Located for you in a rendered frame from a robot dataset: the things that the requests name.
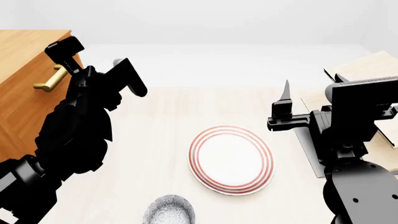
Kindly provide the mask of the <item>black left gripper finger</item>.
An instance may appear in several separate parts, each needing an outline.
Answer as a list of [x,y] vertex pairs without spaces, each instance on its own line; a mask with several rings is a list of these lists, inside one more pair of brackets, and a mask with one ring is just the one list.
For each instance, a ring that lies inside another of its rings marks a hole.
[[69,74],[74,75],[83,69],[73,57],[84,49],[76,37],[67,37],[47,46],[45,53],[54,63],[63,66]]

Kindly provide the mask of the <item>wooden drawer cabinet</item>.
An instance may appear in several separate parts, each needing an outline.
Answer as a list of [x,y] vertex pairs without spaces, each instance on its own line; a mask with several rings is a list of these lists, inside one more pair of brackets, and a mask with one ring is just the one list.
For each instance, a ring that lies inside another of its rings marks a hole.
[[70,77],[50,92],[35,89],[55,73],[45,48],[70,30],[0,30],[0,162],[34,154],[45,117],[64,99]]

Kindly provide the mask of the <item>grey patterned bowl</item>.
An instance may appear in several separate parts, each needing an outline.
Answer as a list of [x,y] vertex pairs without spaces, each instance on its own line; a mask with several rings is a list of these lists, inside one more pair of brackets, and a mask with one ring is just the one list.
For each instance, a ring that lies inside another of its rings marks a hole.
[[187,199],[164,195],[148,206],[142,224],[195,224],[195,220],[194,208]]

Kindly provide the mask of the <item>grey flat board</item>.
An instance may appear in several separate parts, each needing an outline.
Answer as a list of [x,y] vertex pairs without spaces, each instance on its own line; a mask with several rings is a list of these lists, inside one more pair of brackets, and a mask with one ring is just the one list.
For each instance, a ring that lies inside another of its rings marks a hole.
[[313,141],[310,135],[310,131],[308,128],[295,128],[294,129],[296,136],[304,150],[306,157],[315,173],[317,178],[324,178],[325,166],[321,165],[318,161],[317,153],[315,150],[315,146],[313,145]]

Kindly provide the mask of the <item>white plate with red rings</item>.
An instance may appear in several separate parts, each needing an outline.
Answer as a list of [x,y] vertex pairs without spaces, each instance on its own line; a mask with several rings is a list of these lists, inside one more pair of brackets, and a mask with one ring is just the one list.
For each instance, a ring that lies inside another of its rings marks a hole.
[[271,149],[259,136],[239,126],[213,126],[200,132],[187,152],[188,166],[205,187],[225,195],[254,194],[275,171]]

